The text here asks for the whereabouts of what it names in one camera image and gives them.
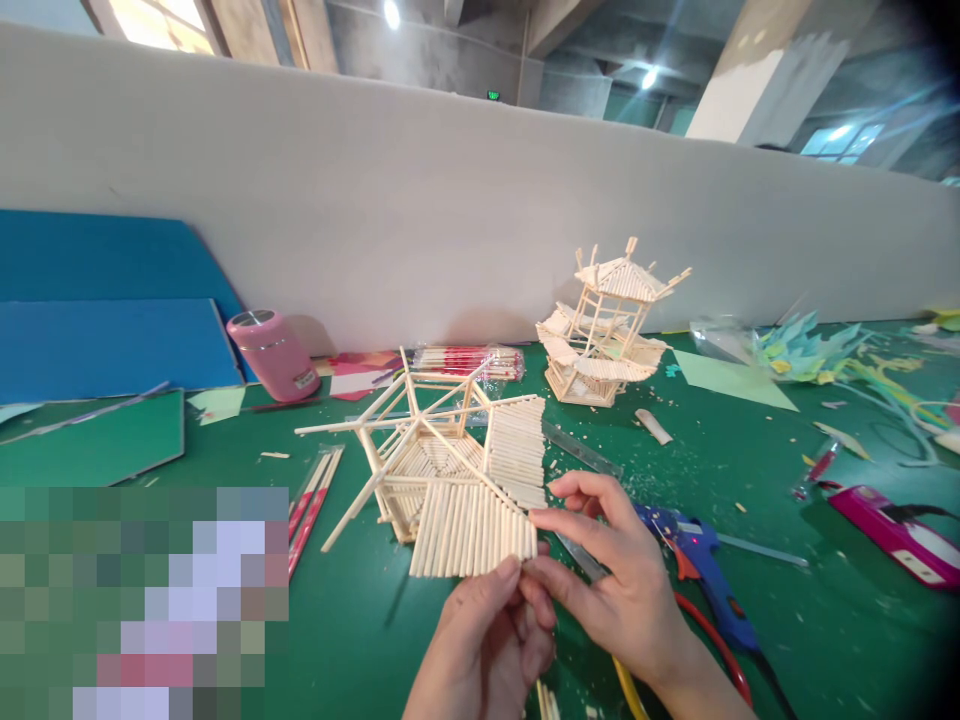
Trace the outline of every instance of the window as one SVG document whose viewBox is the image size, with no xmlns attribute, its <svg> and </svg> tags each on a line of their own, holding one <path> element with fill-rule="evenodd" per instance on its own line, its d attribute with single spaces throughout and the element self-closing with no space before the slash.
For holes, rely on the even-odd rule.
<svg viewBox="0 0 960 720">
<path fill-rule="evenodd" d="M 810 136 L 800 154 L 824 162 L 855 165 L 863 151 L 877 139 L 881 130 L 883 123 L 820 128 Z"/>
<path fill-rule="evenodd" d="M 104 35 L 181 52 L 219 55 L 198 0 L 88 0 Z"/>
</svg>

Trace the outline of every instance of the pink thermos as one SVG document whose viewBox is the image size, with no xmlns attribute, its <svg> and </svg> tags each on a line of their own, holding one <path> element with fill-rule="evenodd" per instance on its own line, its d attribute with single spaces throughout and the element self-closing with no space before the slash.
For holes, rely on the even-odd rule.
<svg viewBox="0 0 960 720">
<path fill-rule="evenodd" d="M 240 313 L 227 323 L 227 332 L 277 402 L 300 400 L 320 387 L 310 356 L 280 313 Z"/>
</svg>

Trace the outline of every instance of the blue foam board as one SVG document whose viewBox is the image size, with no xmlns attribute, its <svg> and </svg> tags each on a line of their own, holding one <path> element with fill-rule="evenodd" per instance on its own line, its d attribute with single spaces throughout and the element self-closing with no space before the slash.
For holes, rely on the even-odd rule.
<svg viewBox="0 0 960 720">
<path fill-rule="evenodd" d="M 0 210 L 0 302 L 147 298 L 213 298 L 223 322 L 243 311 L 184 222 Z"/>
<path fill-rule="evenodd" d="M 0 303 L 0 404 L 242 384 L 213 300 Z"/>
</svg>

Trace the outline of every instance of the blue glue gun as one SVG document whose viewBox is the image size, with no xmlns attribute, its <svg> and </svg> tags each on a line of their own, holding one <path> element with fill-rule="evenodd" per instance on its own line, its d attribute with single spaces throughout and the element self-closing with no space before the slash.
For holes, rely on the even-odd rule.
<svg viewBox="0 0 960 720">
<path fill-rule="evenodd" d="M 723 639 L 740 650 L 759 652 L 760 644 L 753 625 L 713 558 L 713 553 L 720 547 L 716 531 L 697 519 L 687 519 L 676 510 L 637 503 L 633 507 L 654 537 L 663 538 L 673 550 L 680 580 L 699 580 Z"/>
</svg>

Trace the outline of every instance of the green table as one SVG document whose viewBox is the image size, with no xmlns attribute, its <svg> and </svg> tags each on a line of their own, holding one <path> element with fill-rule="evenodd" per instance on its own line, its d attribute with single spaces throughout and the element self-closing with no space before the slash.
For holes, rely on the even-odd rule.
<svg viewBox="0 0 960 720">
<path fill-rule="evenodd" d="M 927 352 L 897 336 L 903 323 L 874 323 L 888 335 L 871 343 L 886 357 L 911 354 L 923 369 L 890 376 L 928 399 L 948 399 L 960 381 L 960 360 Z M 679 350 L 695 351 L 687 335 L 665 335 Z M 720 532 L 802 555 L 809 569 L 724 547 L 718 562 L 801 718 L 870 718 L 909 714 L 933 676 L 937 638 L 954 616 L 955 599 L 924 588 L 824 502 L 796 504 L 787 489 L 814 455 L 824 436 L 821 421 L 855 436 L 873 455 L 869 463 L 844 453 L 830 476 L 843 484 L 871 485 L 896 502 L 926 502 L 960 513 L 960 462 L 940 451 L 944 464 L 906 469 L 917 459 L 916 442 L 893 416 L 840 388 L 788 386 L 799 413 L 770 408 L 689 386 L 678 373 L 661 371 L 631 386 L 612 409 L 591 410 L 550 400 L 540 346 L 526 349 L 527 375 L 506 386 L 505 396 L 538 393 L 548 398 L 545 419 L 572 431 L 582 442 L 625 468 L 624 486 L 636 499 L 699 517 Z M 668 352 L 664 365 L 673 358 Z M 319 444 L 343 443 L 340 468 L 310 544 L 290 588 L 289 657 L 268 667 L 270 715 L 291 718 L 399 717 L 420 659 L 430 641 L 452 580 L 407 575 L 412 547 L 399 546 L 389 526 L 378 525 L 373 502 L 348 525 L 333 550 L 320 545 L 369 477 L 359 442 L 352 434 L 298 437 L 293 428 L 338 422 L 356 415 L 371 400 L 323 404 L 281 412 L 242 413 L 200 427 L 187 419 L 185 457 L 129 481 L 130 484 L 286 486 L 296 490 Z M 837 410 L 821 402 L 845 400 Z M 248 390 L 245 406 L 269 402 L 260 387 Z M 661 447 L 633 412 L 645 407 L 675 438 Z M 69 416 L 68 408 L 34 413 L 34 422 Z M 17 431 L 18 420 L 0 436 Z M 261 458 L 262 451 L 291 454 L 288 460 Z M 550 478 L 582 468 L 571 456 L 549 447 Z M 740 503 L 746 514 L 736 508 Z M 939 526 L 950 533 L 949 525 Z M 569 563 L 554 543 L 553 554 Z M 675 563 L 667 565 L 675 575 Z M 706 609 L 690 583 L 677 589 Z M 595 647 L 569 615 L 560 612 L 557 661 L 545 676 L 564 718 L 585 717 L 592 706 L 606 718 L 629 718 L 610 657 Z M 783 714 L 766 682 L 746 657 L 740 658 L 762 718 Z M 665 717 L 656 699 L 641 693 L 652 717 Z M 528 717 L 538 717 L 535 696 Z"/>
</svg>

